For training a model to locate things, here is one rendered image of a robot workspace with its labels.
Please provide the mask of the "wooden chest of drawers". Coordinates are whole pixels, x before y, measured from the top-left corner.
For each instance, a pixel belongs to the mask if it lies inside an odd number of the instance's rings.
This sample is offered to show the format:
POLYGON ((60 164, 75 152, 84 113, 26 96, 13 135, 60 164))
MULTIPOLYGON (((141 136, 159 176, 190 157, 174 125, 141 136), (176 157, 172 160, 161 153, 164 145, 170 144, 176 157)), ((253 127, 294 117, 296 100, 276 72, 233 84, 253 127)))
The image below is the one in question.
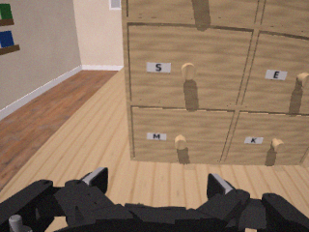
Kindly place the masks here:
POLYGON ((123 52, 124 52, 124 69, 125 69, 125 86, 126 86, 126 114, 128 127, 128 141, 130 160, 136 161, 152 161, 152 162, 172 162, 172 163, 194 163, 194 164, 225 164, 225 165, 302 165, 309 153, 309 147, 303 155, 300 162, 291 163, 265 163, 265 162, 225 162, 228 148, 235 129, 237 118, 240 110, 250 111, 267 111, 267 112, 285 112, 285 113, 301 113, 309 114, 309 110, 297 109, 282 109, 282 108, 265 108, 265 107, 249 107, 241 106, 248 75, 250 72, 253 55, 256 47, 256 42, 259 32, 287 35, 299 37, 309 40, 309 32, 299 31, 294 29, 261 25, 265 0, 258 0, 258 6, 253 23, 212 20, 212 19, 198 19, 198 18, 179 18, 179 17, 128 17, 128 0, 121 0, 122 9, 122 31, 123 31, 123 52), (148 23, 155 22, 155 23, 148 23), (166 24, 166 25, 189 25, 189 26, 206 26, 226 28, 232 30, 240 30, 245 32, 252 32, 251 41, 248 49, 244 72, 239 87, 239 95, 236 106, 231 105, 212 105, 212 104, 193 104, 193 103, 171 103, 171 102, 148 102, 148 101, 131 101, 131 84, 130 84, 130 62, 129 62, 129 36, 128 26, 140 24, 166 24), (202 25, 200 25, 202 24, 202 25), (227 26, 227 27, 223 27, 227 26), (237 28, 238 27, 238 28, 237 28), (261 31, 264 30, 264 31, 261 31), (271 31, 271 32, 270 32, 271 31), (291 34, 291 35, 289 35, 291 34), (297 35, 297 36, 296 36, 297 35), (228 131, 224 149, 221 155, 220 162, 212 161, 186 161, 186 160, 165 160, 165 159, 136 159, 134 156, 134 140, 133 140, 133 126, 132 126, 132 106, 133 105, 147 105, 147 106, 170 106, 170 107, 191 107, 191 108, 211 108, 211 109, 231 109, 234 111, 231 125, 228 131))

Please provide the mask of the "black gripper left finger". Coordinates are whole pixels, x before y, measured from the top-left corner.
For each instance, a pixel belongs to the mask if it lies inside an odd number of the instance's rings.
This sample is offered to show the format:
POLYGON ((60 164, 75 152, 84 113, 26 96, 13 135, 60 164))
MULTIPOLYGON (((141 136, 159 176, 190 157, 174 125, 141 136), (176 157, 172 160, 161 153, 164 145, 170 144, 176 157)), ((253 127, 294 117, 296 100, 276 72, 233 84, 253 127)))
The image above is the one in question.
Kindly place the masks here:
POLYGON ((131 212, 105 195, 107 188, 107 167, 64 187, 38 180, 0 203, 0 232, 44 232, 54 217, 66 217, 68 226, 83 219, 88 224, 133 221, 131 212))

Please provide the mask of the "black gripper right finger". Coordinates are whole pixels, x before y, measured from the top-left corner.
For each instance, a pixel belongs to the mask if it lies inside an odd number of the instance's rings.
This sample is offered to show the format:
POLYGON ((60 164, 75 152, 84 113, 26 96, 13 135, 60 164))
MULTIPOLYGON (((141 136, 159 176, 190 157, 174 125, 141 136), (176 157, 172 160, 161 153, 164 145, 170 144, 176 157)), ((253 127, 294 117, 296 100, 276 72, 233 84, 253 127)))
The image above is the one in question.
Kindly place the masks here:
POLYGON ((175 224, 210 232, 224 228, 230 232, 245 232, 245 228, 257 232, 309 232, 309 218, 276 193, 263 193, 262 199, 250 198, 248 191, 235 189, 218 174, 209 173, 207 198, 196 210, 190 208, 177 216, 175 224))

